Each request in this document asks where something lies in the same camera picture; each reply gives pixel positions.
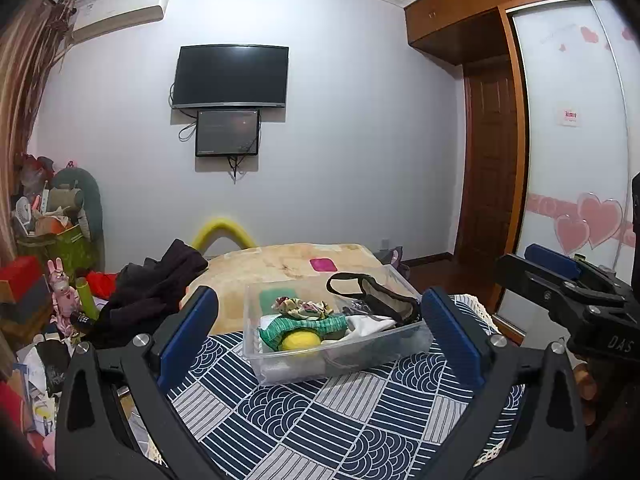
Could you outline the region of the right hand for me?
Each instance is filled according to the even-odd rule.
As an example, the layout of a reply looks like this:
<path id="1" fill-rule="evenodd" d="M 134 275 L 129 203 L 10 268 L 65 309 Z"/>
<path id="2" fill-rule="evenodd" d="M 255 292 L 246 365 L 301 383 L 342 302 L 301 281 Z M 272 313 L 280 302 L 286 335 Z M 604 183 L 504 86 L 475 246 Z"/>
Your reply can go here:
<path id="1" fill-rule="evenodd" d="M 574 367 L 573 374 L 578 393 L 582 400 L 593 400 L 597 395 L 598 386 L 589 371 L 588 365 L 586 363 L 577 364 Z"/>

